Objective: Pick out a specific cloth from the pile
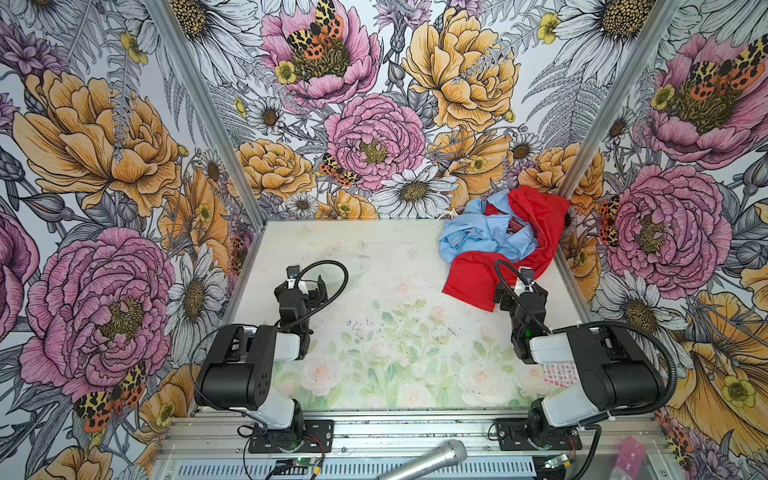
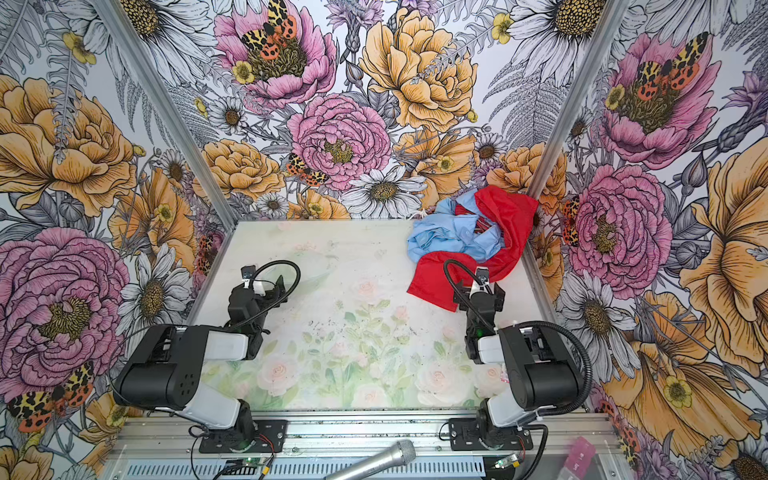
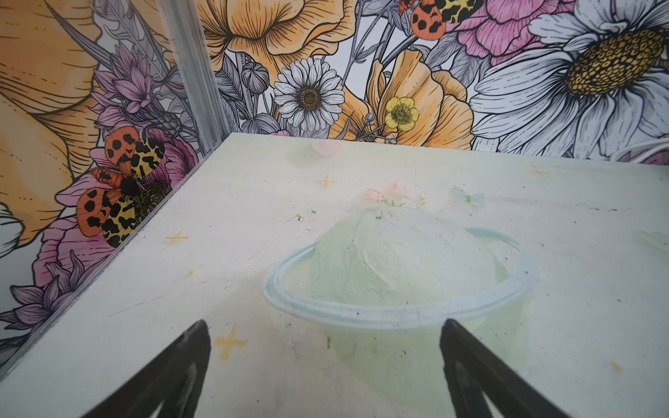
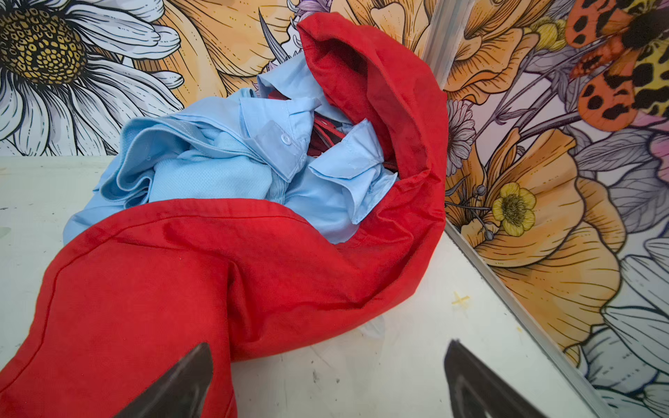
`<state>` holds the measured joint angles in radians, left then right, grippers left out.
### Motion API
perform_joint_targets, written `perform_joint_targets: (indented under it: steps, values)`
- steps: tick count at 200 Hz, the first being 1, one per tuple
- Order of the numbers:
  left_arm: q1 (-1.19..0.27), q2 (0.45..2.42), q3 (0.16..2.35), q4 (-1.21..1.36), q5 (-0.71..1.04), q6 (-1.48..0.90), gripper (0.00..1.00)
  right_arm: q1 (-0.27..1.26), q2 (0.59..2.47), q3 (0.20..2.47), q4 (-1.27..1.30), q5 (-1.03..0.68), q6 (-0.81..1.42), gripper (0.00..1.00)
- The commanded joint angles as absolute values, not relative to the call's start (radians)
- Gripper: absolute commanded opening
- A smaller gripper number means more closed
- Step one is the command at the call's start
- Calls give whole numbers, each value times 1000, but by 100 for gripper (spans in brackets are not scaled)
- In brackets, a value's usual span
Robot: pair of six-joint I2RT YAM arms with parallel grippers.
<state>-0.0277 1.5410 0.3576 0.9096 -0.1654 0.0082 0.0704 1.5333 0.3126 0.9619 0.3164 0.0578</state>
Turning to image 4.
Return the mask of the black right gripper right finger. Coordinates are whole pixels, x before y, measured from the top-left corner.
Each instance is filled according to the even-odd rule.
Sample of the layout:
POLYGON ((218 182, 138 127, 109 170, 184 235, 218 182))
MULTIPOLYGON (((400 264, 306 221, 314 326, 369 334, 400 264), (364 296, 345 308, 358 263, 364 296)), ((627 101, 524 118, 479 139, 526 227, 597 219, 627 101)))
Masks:
POLYGON ((444 372, 454 418, 545 418, 458 340, 449 342, 444 372))

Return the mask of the light blue shirt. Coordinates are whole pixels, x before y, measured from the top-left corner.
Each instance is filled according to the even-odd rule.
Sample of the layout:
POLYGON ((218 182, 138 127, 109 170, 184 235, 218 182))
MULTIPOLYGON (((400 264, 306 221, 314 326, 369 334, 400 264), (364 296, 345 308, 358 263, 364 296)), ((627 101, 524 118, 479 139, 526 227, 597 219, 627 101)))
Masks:
POLYGON ((237 139, 283 133, 304 153, 281 203, 327 241, 351 239, 398 176, 384 166, 383 150, 369 121, 352 124, 331 106, 303 55, 261 74, 257 88, 211 97, 158 118, 136 118, 120 134, 111 162, 85 208, 71 216, 63 238, 71 241, 118 212, 150 202, 153 167, 175 158, 192 142, 212 144, 225 132, 237 139))

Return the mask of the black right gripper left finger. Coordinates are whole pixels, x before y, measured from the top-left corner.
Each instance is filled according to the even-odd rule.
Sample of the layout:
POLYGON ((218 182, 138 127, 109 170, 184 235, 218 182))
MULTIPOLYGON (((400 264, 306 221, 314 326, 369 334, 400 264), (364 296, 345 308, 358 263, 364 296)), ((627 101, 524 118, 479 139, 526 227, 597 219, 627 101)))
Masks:
POLYGON ((203 342, 182 357, 116 417, 201 417, 213 377, 213 357, 209 345, 203 342))

